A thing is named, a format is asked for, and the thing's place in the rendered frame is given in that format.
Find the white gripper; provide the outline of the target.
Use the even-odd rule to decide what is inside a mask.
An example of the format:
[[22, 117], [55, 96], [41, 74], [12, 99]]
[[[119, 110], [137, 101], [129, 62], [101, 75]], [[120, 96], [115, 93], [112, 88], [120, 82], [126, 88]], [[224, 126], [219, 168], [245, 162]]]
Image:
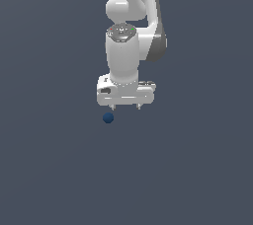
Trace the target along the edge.
[[140, 110], [143, 104], [151, 104], [154, 100], [156, 84], [152, 81], [134, 80], [128, 84], [113, 82], [109, 74], [99, 77], [97, 83], [97, 103], [100, 106], [136, 105]]

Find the small dark blue ball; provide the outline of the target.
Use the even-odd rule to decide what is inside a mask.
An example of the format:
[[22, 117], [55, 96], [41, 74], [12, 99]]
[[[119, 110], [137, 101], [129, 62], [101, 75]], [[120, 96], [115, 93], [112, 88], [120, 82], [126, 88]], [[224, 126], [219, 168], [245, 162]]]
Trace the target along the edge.
[[114, 120], [114, 115], [111, 113], [111, 112], [106, 112], [104, 115], [103, 115], [103, 121], [105, 123], [112, 123]]

